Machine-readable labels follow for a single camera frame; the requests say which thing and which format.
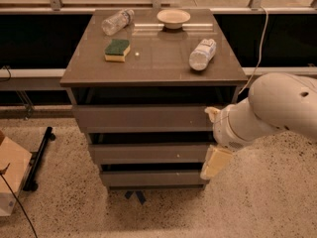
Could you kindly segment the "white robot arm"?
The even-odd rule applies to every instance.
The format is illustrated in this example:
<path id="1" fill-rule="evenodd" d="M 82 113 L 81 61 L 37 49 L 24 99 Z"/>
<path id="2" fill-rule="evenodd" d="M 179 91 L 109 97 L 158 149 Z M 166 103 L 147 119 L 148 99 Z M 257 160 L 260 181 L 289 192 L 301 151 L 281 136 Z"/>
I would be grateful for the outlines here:
<path id="1" fill-rule="evenodd" d="M 214 146 L 207 150 L 200 177 L 209 180 L 233 154 L 254 140 L 289 130 L 317 140 L 317 80 L 289 73 L 267 73 L 250 86 L 248 97 L 223 109 L 208 107 Z"/>

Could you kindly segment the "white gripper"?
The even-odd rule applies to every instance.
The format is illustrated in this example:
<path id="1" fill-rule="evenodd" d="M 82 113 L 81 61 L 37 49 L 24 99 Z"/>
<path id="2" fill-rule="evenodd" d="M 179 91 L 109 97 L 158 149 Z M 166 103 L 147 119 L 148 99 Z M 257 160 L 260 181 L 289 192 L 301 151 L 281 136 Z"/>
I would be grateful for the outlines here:
<path id="1" fill-rule="evenodd" d="M 204 110 L 213 123 L 213 137 L 223 148 L 219 146 L 210 146 L 208 148 L 200 173 L 202 179 L 208 180 L 213 178 L 229 164 L 233 158 L 233 153 L 229 150 L 241 150 L 252 143 L 240 138 L 232 129 L 229 120 L 232 108 L 233 105 L 229 105 L 224 109 L 206 107 Z"/>

